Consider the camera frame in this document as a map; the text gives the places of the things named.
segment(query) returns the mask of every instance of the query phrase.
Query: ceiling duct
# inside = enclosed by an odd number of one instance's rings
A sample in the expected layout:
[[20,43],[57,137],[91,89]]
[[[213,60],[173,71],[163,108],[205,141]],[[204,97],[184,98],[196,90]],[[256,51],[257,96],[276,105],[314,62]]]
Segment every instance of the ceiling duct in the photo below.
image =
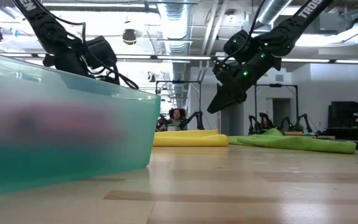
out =
[[267,0],[260,10],[255,28],[272,24],[292,0]]
[[96,3],[52,3],[45,2],[44,6],[49,11],[93,11],[93,12],[144,12],[144,13],[158,13],[155,5],[145,4],[96,4]]
[[[267,0],[260,10],[257,23],[255,24],[255,29],[267,26],[268,30],[266,31],[271,30],[273,27],[273,22],[277,19],[278,16],[280,16],[280,14],[291,2],[292,0]],[[247,16],[247,19],[244,23],[244,30],[250,29],[255,16],[255,13]]]
[[[168,55],[187,55],[188,42],[177,40],[187,39],[189,36],[190,5],[189,4],[158,4],[158,11],[162,19],[163,38],[175,41],[166,41],[165,50]],[[187,63],[172,63],[173,80],[187,80]],[[172,85],[173,96],[177,99],[177,107],[182,108],[186,103],[186,93],[182,85]]]

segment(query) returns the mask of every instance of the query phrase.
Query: wooden floor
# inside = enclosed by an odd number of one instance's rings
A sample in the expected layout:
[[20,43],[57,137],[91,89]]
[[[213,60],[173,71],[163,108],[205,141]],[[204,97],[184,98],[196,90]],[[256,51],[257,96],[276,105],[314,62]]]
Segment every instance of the wooden floor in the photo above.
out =
[[148,169],[0,196],[0,224],[358,223],[356,155],[155,148]]

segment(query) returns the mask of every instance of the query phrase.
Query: teal plastic container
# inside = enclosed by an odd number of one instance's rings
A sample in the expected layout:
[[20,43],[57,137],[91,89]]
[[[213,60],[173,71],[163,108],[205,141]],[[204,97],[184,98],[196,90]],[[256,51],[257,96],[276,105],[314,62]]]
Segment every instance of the teal plastic container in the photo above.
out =
[[0,194],[147,166],[160,97],[0,56]]

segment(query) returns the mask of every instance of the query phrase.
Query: metal frame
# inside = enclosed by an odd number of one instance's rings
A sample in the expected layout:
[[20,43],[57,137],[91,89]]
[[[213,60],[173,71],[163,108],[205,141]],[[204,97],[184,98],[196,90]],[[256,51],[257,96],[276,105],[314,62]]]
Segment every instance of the metal frame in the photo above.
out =
[[158,84],[159,83],[172,83],[172,84],[184,84],[184,83],[198,83],[200,86],[199,89],[199,98],[198,98],[198,110],[201,111],[201,81],[178,81],[178,80],[174,80],[174,81],[155,81],[155,94],[158,95]]
[[283,86],[289,86],[295,88],[295,99],[296,99],[296,117],[299,117],[299,104],[298,104],[298,85],[282,85],[282,84],[255,84],[255,117],[258,117],[258,109],[257,109],[257,87],[258,86],[268,86],[270,88],[281,88]]

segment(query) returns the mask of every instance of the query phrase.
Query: exposed pipe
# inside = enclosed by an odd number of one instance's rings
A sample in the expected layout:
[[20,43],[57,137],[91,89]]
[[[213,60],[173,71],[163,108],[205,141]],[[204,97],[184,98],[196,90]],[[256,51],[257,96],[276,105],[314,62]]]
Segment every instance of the exposed pipe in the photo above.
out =
[[[162,33],[164,39],[188,39],[190,25],[190,6],[188,4],[157,4],[162,19]],[[189,50],[188,42],[164,42],[168,55],[187,55]],[[187,64],[172,63],[173,79],[186,80],[188,77]],[[183,95],[183,87],[172,85],[175,98]],[[177,100],[177,106],[183,107],[186,99]]]
[[214,2],[212,3],[211,17],[209,18],[208,25],[206,26],[204,41],[201,48],[201,55],[205,53],[205,48],[208,43],[209,35],[211,34],[212,26],[215,21],[216,11],[218,10],[218,4],[219,4],[219,0],[214,0]]
[[[148,0],[148,3],[158,3],[158,4],[198,4],[200,0]],[[71,4],[71,3],[83,3],[83,4],[114,4],[113,0],[91,0],[91,1],[77,1],[77,0],[42,0],[43,3],[50,4]],[[123,2],[123,4],[130,4],[129,1],[120,1],[116,0],[116,2]]]
[[206,52],[206,55],[210,55],[211,52],[212,52],[212,48],[214,47],[216,36],[218,36],[219,28],[220,28],[220,26],[222,24],[222,20],[223,20],[223,17],[225,15],[227,5],[229,4],[229,1],[230,0],[224,0],[223,3],[222,3],[221,12],[220,12],[220,15],[218,17],[218,21],[216,22],[214,32],[212,34],[211,42],[209,43],[209,47],[208,47],[208,50]]
[[156,13],[158,14],[157,8],[146,8],[139,6],[45,6],[49,11],[91,11],[91,12],[145,12],[145,13]]
[[267,0],[260,10],[255,28],[266,26],[274,22],[292,0]]

